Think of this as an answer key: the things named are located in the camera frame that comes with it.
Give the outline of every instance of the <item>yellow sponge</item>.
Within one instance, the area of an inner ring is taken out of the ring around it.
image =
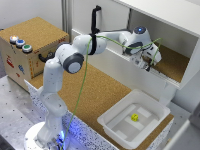
[[[131,116],[131,120],[133,120],[133,121],[138,121],[138,114],[133,114],[132,116]]]

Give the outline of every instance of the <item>white robotic arm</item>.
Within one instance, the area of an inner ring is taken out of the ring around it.
[[[132,34],[128,31],[114,31],[102,32],[96,36],[98,38],[96,39],[96,51],[94,54],[100,54],[106,49],[108,39],[100,36],[116,40],[126,47],[141,47],[152,42],[145,27],[135,28]],[[49,145],[56,139],[62,137],[62,116],[67,112],[67,106],[57,92],[62,88],[64,70],[74,74],[81,69],[84,61],[83,55],[87,54],[90,39],[90,35],[80,35],[74,39],[72,45],[61,44],[55,53],[55,57],[45,63],[43,86],[38,90],[38,95],[48,112],[44,126],[35,137],[35,141],[41,149],[50,149]],[[124,48],[123,50],[126,54],[133,56],[136,66],[145,68],[148,63],[143,61],[142,56],[153,59],[155,55],[155,62],[161,60],[161,55],[157,52],[157,49],[158,47],[155,44],[151,44],[142,49]],[[91,51],[92,42],[89,44],[88,54]]]

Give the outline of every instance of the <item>brown box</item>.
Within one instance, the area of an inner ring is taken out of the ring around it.
[[[10,36],[13,35],[31,45],[32,53],[25,54],[22,49],[10,44]],[[28,91],[24,79],[29,81],[44,69],[45,64],[38,55],[47,57],[63,41],[68,42],[69,35],[39,17],[0,31],[0,50],[7,75]]]

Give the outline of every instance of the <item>green cable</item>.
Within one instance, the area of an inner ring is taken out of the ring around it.
[[[138,49],[138,48],[141,49],[141,48],[144,48],[144,47],[147,47],[147,46],[151,45],[152,43],[155,43],[155,42],[157,42],[157,41],[159,41],[159,40],[162,40],[161,38],[158,38],[158,39],[156,39],[155,41],[153,41],[153,42],[151,42],[151,43],[149,43],[149,44],[147,44],[147,45],[144,45],[144,46],[139,46],[139,47],[126,47],[126,46],[120,44],[119,42],[117,42],[117,41],[115,41],[115,40],[112,40],[112,39],[110,39],[110,38],[108,38],[108,37],[105,37],[105,36],[97,36],[97,38],[105,38],[105,39],[108,39],[108,40],[110,40],[110,41],[112,41],[112,42],[114,42],[114,43],[116,43],[116,44],[118,44],[118,45],[120,45],[120,46],[122,46],[122,47],[129,48],[129,49]],[[85,75],[84,75],[84,78],[83,78],[81,90],[80,90],[80,92],[79,92],[79,97],[78,97],[78,101],[77,101],[77,103],[76,103],[76,107],[75,107],[75,109],[74,109],[73,115],[72,115],[72,117],[71,117],[71,120],[70,120],[69,125],[68,125],[68,127],[67,127],[67,131],[66,131],[65,136],[64,136],[64,142],[65,142],[65,140],[66,140],[66,137],[67,137],[67,134],[68,134],[68,131],[69,131],[69,127],[70,127],[70,125],[71,125],[71,123],[72,123],[72,120],[73,120],[75,114],[76,114],[76,110],[77,110],[77,107],[78,107],[78,104],[79,104],[79,101],[80,101],[80,96],[81,96],[81,93],[82,93],[82,90],[83,90],[83,85],[84,85],[84,83],[85,83],[85,78],[86,78],[86,74],[87,74],[88,50],[89,50],[89,46],[90,46],[91,41],[92,41],[92,38],[89,40],[88,46],[87,46]],[[158,52],[159,49],[160,49],[160,45],[161,45],[161,43],[159,43],[158,49],[157,49],[156,53],[154,54],[154,57],[153,57],[153,59],[152,59],[152,61],[151,61],[151,65],[153,64],[154,59],[155,59],[155,56],[156,56],[157,52]]]
[[[86,78],[86,74],[87,74],[88,49],[89,49],[89,46],[90,46],[90,42],[91,42],[91,41],[92,41],[92,38],[89,40],[88,46],[87,46],[85,75],[84,75],[84,78],[83,78],[81,90],[80,90],[80,92],[79,92],[79,96],[78,96],[78,101],[77,101],[77,103],[76,103],[76,107],[75,107],[75,109],[74,109],[73,115],[72,115],[72,117],[71,117],[71,120],[70,120],[69,125],[68,125],[68,127],[67,127],[67,131],[66,131],[65,136],[64,136],[64,142],[65,142],[65,140],[66,140],[67,133],[68,133],[69,127],[70,127],[70,125],[71,125],[71,123],[72,123],[72,120],[73,120],[73,118],[74,118],[74,115],[76,114],[76,109],[77,109],[77,107],[78,107],[78,104],[79,104],[79,101],[80,101],[80,96],[81,96],[81,93],[82,93],[82,90],[83,90],[83,85],[84,85],[85,78]]]

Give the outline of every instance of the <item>cork mat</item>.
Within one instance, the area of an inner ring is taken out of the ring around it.
[[[73,112],[78,99],[84,71],[85,63],[77,74],[64,72],[63,87],[59,95],[71,112]],[[39,88],[43,83],[43,75],[41,74],[29,82]],[[130,92],[131,89],[128,87],[88,64],[87,77],[76,116],[120,150],[123,150],[121,146],[105,134],[103,127],[97,122],[97,118]],[[173,116],[169,115],[136,150],[145,150],[172,119]]]
[[[165,46],[160,53],[162,60],[153,68],[180,83],[190,59]]]
[[[0,37],[7,42],[10,42],[10,36],[13,35],[25,40],[26,44],[30,44],[32,46],[33,51],[68,36],[66,32],[60,30],[40,17],[22,22],[0,32]]]

